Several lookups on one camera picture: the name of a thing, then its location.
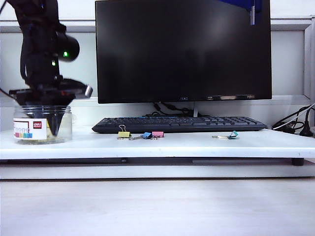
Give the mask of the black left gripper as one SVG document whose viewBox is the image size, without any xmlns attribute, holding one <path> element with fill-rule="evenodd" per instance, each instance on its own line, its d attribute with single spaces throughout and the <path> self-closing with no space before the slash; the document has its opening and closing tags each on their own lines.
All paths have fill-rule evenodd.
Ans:
<svg viewBox="0 0 315 236">
<path fill-rule="evenodd" d="M 74 99 L 85 98 L 85 84 L 63 79 L 50 85 L 10 90 L 9 94 L 23 106 L 22 111 L 29 118 L 44 118 L 45 115 L 52 135 L 57 136 L 67 106 Z"/>
</svg>

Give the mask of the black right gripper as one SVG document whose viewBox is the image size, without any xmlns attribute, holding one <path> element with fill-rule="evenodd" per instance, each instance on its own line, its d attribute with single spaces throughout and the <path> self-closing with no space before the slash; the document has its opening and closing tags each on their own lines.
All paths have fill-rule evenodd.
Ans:
<svg viewBox="0 0 315 236">
<path fill-rule="evenodd" d="M 259 22 L 261 16 L 261 0 L 220 0 L 224 3 L 250 10 L 251 25 Z"/>
</svg>

